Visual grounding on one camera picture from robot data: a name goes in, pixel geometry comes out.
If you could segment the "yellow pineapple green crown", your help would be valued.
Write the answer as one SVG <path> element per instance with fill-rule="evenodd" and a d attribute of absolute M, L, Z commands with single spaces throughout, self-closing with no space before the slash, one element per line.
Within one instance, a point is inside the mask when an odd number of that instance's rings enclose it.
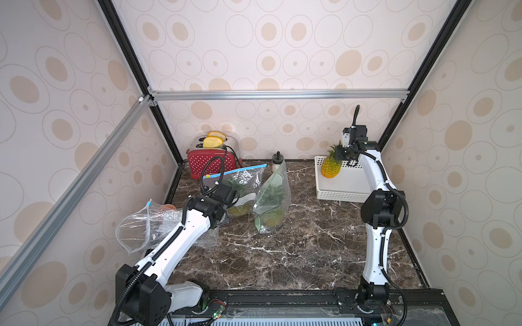
<path fill-rule="evenodd" d="M 338 158 L 338 153 L 341 148 L 341 141 L 339 141 L 337 145 L 330 146 L 328 155 L 321 166 L 321 174 L 325 178 L 335 178 L 341 172 L 343 160 Z"/>

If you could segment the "clear zip-top bag blue slider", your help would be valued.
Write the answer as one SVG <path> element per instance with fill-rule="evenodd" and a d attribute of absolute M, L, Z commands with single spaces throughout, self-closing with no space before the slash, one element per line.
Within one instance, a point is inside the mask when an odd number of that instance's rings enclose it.
<path fill-rule="evenodd" d="M 116 239 L 129 254 L 153 250 L 178 227 L 182 220 L 182 209 L 163 211 L 161 206 L 150 201 L 116 227 Z"/>

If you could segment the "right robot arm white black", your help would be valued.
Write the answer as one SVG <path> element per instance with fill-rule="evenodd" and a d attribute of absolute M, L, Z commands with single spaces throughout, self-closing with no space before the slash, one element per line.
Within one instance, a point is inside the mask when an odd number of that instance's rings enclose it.
<path fill-rule="evenodd" d="M 370 195 L 363 203 L 360 216 L 366 224 L 366 263 L 356 296 L 358 309 L 369 314 L 387 303 L 394 286 L 387 273 L 390 236 L 403 228 L 409 208 L 405 193 L 396 189 L 381 161 L 377 142 L 367 137 L 367 127 L 353 123 L 343 129 L 337 157 L 356 161 L 363 168 Z"/>

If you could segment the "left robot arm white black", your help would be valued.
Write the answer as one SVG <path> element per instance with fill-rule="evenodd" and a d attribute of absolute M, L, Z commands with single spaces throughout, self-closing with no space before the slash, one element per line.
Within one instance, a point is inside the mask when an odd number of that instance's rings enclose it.
<path fill-rule="evenodd" d="M 209 289 L 197 281 L 168 284 L 173 271 L 205 232 L 219 226 L 237 196 L 224 184 L 190 197 L 179 224 L 145 258 L 116 273 L 116 305 L 109 325 L 159 325 L 172 312 L 209 306 Z"/>

